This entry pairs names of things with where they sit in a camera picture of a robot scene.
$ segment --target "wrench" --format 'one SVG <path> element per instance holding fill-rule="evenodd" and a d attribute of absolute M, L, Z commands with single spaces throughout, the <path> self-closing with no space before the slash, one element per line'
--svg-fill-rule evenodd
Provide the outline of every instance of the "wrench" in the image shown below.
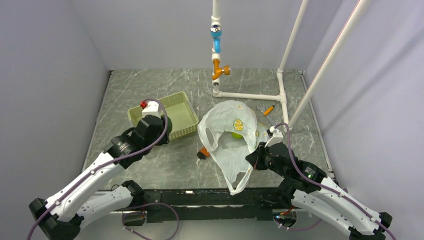
<path fill-rule="evenodd" d="M 256 105 L 256 108 L 261 112 L 261 113 L 264 113 L 268 108 L 263 104 L 263 103 L 258 103 L 257 105 Z M 269 121 L 269 123 L 272 125 L 272 126 L 275 126 L 276 125 L 276 123 L 274 122 L 274 120 L 269 116 L 269 115 L 266 115 L 265 116 L 266 117 L 266 119 L 268 119 L 268 121 Z"/>

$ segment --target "green lime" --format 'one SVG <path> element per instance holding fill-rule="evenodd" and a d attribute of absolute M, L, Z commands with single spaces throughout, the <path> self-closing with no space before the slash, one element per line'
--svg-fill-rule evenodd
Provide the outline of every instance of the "green lime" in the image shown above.
<path fill-rule="evenodd" d="M 233 137 L 233 138 L 235 138 L 235 139 L 242 139 L 242 138 L 243 138 L 243 136 L 242 136 L 242 135 L 237 134 L 237 133 L 235 133 L 235 132 L 232 132 L 232 133 L 231 133 L 231 135 L 232 135 L 232 137 Z"/>

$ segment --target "gray marble table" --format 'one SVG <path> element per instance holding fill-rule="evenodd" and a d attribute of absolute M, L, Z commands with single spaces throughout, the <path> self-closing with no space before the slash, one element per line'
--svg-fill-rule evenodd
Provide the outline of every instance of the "gray marble table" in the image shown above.
<path fill-rule="evenodd" d="M 234 99 L 212 96 L 211 74 L 211 69 L 113 71 L 84 166 L 89 166 L 96 159 L 111 138 L 132 127 L 127 110 L 139 105 L 141 99 L 158 99 L 185 91 L 200 120 L 215 104 Z M 283 80 L 288 114 L 292 116 L 305 89 L 297 70 L 285 70 Z M 276 73 L 272 69 L 234 69 L 231 75 L 221 77 L 220 89 L 224 92 L 248 94 L 279 93 Z M 258 122 L 270 126 L 267 119 L 256 109 L 256 104 L 271 105 L 275 102 L 242 98 L 236 100 L 255 110 Z M 275 122 L 280 122 L 283 117 L 281 107 L 276 107 L 269 116 Z M 292 145 L 297 157 L 312 162 L 325 171 L 328 170 L 309 106 L 305 108 L 292 130 Z M 144 189 L 226 188 L 224 176 L 214 160 L 198 160 L 196 153 L 202 147 L 197 133 L 175 139 L 168 145 L 156 146 L 142 160 L 112 178 L 103 186 L 103 190 L 109 190 L 114 184 L 120 185 L 126 180 L 134 180 Z M 281 181 L 282 178 L 270 170 L 255 170 L 250 175 L 248 187 L 276 187 Z"/>

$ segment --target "green basket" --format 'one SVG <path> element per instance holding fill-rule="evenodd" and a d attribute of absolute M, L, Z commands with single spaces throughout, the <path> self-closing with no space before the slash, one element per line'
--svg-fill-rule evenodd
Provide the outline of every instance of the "green basket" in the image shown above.
<path fill-rule="evenodd" d="M 159 99 L 172 121 L 172 131 L 169 140 L 174 140 L 197 131 L 199 117 L 183 91 Z M 142 107 L 136 106 L 128 109 L 128 119 L 135 127 L 142 118 Z"/>

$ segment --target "red object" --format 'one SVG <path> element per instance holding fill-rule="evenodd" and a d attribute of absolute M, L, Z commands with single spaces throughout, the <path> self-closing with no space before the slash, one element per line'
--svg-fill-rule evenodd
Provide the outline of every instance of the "red object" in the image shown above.
<path fill-rule="evenodd" d="M 145 101 L 140 102 L 140 107 L 142 109 L 145 109 L 145 107 L 147 107 L 147 102 L 145 102 Z"/>

